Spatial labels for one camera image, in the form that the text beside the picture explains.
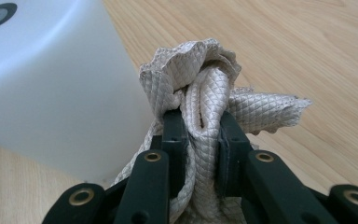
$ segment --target white plastic container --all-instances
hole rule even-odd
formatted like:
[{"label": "white plastic container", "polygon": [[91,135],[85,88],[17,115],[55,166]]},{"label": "white plastic container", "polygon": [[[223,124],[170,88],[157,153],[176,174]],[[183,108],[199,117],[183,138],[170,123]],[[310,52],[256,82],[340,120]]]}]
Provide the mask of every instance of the white plastic container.
[{"label": "white plastic container", "polygon": [[84,180],[115,176],[152,114],[102,2],[10,3],[17,10],[0,25],[0,147]]}]

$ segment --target wood grain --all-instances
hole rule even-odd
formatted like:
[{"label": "wood grain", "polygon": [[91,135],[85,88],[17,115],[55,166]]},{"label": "wood grain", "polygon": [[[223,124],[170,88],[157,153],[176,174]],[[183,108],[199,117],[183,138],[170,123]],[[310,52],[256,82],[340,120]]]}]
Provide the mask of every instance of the wood grain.
[{"label": "wood grain", "polygon": [[[104,2],[135,67],[158,47],[214,37],[237,53],[237,86],[310,98],[298,126],[249,137],[311,188],[358,185],[358,1]],[[75,183],[0,149],[0,223],[40,222]]]}]

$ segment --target cloth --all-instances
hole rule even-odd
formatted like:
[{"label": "cloth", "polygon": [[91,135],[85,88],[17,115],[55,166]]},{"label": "cloth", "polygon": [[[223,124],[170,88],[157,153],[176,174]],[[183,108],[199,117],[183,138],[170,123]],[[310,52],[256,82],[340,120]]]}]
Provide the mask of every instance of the cloth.
[{"label": "cloth", "polygon": [[214,39],[158,49],[153,61],[141,66],[139,76],[156,119],[115,183],[131,174],[136,156],[149,149],[153,135],[162,133],[164,113],[180,107],[190,144],[186,149],[186,182],[177,198],[170,201],[170,223],[245,223],[241,199],[218,198],[214,190],[223,112],[230,112],[245,133],[275,133],[280,127],[296,125],[311,101],[234,88],[240,70],[235,53]]}]

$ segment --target white fabric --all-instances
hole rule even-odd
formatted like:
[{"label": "white fabric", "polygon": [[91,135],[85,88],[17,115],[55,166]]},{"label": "white fabric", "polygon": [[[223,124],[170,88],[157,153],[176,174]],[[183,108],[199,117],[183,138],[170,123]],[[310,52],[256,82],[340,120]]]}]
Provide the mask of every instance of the white fabric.
[{"label": "white fabric", "polygon": [[311,102],[293,95],[234,89],[240,70],[235,54],[214,39],[158,49],[153,61],[140,69],[140,81],[156,120],[115,183],[131,174],[136,156],[149,149],[154,134],[162,133],[163,114],[180,107],[190,144],[186,149],[186,182],[178,197],[171,200],[170,222],[245,223],[241,200],[220,199],[214,191],[217,135],[223,112],[230,112],[245,133],[274,133],[280,127],[296,125]]}]

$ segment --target wooden table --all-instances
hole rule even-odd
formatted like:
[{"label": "wooden table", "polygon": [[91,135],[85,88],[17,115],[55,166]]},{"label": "wooden table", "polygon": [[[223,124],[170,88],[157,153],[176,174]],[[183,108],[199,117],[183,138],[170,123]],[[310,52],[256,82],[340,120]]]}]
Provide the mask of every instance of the wooden table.
[{"label": "wooden table", "polygon": [[[311,188],[358,185],[358,1],[104,2],[135,67],[158,47],[214,37],[237,53],[237,86],[310,98],[298,126],[251,140]],[[40,222],[78,182],[0,148],[0,223]]]}]

